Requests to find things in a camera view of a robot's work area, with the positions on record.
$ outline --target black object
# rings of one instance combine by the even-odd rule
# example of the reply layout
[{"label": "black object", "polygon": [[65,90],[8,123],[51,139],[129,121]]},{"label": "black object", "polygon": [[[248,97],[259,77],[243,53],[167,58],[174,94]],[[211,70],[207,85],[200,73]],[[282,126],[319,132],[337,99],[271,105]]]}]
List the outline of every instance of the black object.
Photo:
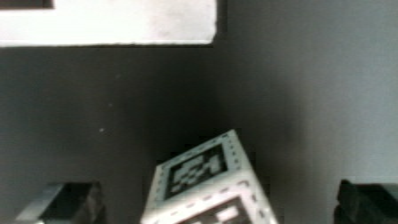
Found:
[{"label": "black object", "polygon": [[53,183],[28,204],[16,223],[106,224],[101,186],[92,183]]},{"label": "black object", "polygon": [[341,181],[337,200],[351,223],[398,224],[398,201],[385,186]]},{"label": "black object", "polygon": [[1,9],[51,9],[51,0],[0,0]]}]

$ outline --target black and white square pattern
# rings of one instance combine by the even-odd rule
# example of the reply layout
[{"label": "black and white square pattern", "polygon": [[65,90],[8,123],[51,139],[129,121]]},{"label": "black and white square pattern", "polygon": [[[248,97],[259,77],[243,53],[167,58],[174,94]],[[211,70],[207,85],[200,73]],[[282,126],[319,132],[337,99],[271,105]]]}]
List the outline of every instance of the black and white square pattern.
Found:
[{"label": "black and white square pattern", "polygon": [[232,198],[218,206],[177,224],[252,224],[239,197]]},{"label": "black and white square pattern", "polygon": [[163,199],[168,199],[225,171],[225,155],[222,144],[218,144],[170,167]]}]

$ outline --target white panel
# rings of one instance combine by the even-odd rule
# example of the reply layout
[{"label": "white panel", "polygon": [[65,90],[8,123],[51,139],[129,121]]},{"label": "white panel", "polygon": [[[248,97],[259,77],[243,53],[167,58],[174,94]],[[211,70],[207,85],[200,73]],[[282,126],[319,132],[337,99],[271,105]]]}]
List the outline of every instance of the white panel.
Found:
[{"label": "white panel", "polygon": [[215,0],[53,1],[0,10],[0,46],[211,43]]}]

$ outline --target black square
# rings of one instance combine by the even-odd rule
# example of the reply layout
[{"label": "black square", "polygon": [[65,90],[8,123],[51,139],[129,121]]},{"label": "black square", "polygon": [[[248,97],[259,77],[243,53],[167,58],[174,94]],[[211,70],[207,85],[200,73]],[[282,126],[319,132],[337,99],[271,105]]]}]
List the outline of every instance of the black square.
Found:
[{"label": "black square", "polygon": [[[216,166],[216,171],[211,171],[209,169],[211,165]],[[218,144],[200,154],[197,154],[190,159],[186,159],[170,167],[163,199],[168,199],[174,195],[177,195],[183,191],[186,191],[213,176],[216,176],[222,172],[225,172],[225,170],[227,170],[225,155],[222,151],[222,144]]]},{"label": "black square", "polygon": [[[222,212],[222,210],[225,210],[227,208],[236,209],[238,215],[220,222],[216,213]],[[195,222],[199,222],[200,224],[252,224],[239,197],[232,198],[227,202],[216,205],[209,210],[206,210],[199,215],[190,217],[177,224],[193,224]]]}]

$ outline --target dark gray surface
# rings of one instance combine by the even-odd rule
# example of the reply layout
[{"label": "dark gray surface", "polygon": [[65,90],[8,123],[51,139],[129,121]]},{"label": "dark gray surface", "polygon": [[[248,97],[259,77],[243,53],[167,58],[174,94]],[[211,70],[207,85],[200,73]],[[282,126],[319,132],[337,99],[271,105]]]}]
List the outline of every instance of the dark gray surface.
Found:
[{"label": "dark gray surface", "polygon": [[1,223],[48,181],[99,180],[135,224],[156,160],[231,128],[286,224],[332,223],[343,178],[396,178],[398,2],[227,10],[213,48],[0,49]]}]

